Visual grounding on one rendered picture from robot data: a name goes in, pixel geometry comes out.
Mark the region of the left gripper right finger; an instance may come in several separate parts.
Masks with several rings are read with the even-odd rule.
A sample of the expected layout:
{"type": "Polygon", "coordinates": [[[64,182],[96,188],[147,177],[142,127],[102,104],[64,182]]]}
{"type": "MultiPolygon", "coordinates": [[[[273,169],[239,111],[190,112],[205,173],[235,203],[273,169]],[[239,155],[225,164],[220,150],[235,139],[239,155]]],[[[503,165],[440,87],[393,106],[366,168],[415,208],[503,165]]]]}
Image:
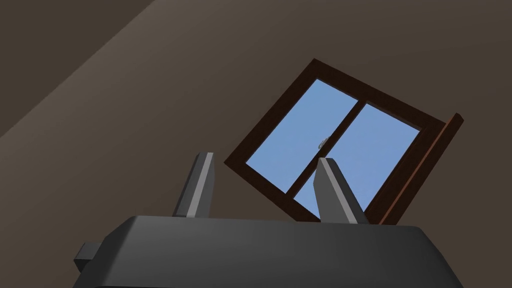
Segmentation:
{"type": "Polygon", "coordinates": [[[333,158],[318,159],[313,189],[322,223],[369,223],[353,190],[333,158]]]}

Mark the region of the dark brown framed window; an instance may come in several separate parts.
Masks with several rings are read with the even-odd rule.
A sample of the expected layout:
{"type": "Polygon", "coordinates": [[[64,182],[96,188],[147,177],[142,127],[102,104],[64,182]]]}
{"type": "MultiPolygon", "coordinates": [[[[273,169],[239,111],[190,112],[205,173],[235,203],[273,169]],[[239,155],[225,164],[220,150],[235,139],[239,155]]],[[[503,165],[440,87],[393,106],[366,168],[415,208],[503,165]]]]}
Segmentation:
{"type": "Polygon", "coordinates": [[[293,220],[320,220],[313,180],[332,158],[373,225],[396,225],[463,123],[442,122],[317,59],[225,164],[293,220]]]}

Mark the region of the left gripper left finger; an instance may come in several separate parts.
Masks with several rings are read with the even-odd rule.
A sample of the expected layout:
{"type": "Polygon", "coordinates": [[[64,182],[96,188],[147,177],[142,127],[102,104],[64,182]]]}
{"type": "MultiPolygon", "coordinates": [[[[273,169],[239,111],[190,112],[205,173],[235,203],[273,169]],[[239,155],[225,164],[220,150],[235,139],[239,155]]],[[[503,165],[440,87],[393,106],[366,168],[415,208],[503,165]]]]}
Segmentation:
{"type": "Polygon", "coordinates": [[[200,152],[180,193],[173,217],[209,218],[215,183],[215,164],[212,152],[200,152]]]}

